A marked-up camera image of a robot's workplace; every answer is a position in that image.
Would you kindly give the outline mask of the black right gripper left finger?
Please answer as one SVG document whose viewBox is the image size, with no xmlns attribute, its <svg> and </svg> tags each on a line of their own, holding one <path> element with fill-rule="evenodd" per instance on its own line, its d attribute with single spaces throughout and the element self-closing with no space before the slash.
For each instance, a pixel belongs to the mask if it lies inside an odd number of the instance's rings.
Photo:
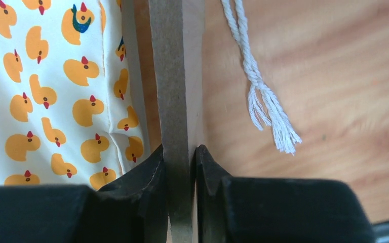
<svg viewBox="0 0 389 243">
<path fill-rule="evenodd" d="M 163 148 L 99 190 L 0 186 L 0 242 L 166 242 Z"/>
</svg>

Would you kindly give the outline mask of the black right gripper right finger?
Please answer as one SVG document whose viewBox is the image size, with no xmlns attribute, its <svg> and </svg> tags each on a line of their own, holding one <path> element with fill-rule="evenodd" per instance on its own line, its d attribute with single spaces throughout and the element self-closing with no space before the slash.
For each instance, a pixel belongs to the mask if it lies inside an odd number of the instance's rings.
<svg viewBox="0 0 389 243">
<path fill-rule="evenodd" d="M 205 145 L 195 158 L 199 242 L 375 242 L 341 181 L 234 177 Z"/>
</svg>

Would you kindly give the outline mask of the yellow duck print blanket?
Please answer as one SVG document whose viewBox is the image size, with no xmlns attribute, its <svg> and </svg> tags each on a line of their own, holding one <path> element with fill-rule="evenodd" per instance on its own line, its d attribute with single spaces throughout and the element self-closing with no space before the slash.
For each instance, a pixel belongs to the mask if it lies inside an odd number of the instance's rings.
<svg viewBox="0 0 389 243">
<path fill-rule="evenodd" d="M 0 1 L 0 186 L 114 181 L 150 154 L 122 1 Z"/>
</svg>

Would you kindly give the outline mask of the wooden pet bed frame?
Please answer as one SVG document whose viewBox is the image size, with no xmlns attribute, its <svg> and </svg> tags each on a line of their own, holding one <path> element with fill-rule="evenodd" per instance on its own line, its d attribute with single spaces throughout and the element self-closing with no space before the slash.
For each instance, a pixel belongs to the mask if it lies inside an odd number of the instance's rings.
<svg viewBox="0 0 389 243">
<path fill-rule="evenodd" d="M 197 242 L 195 150 L 203 140 L 204 1 L 149 1 L 161 145 L 145 173 L 145 242 Z"/>
</svg>

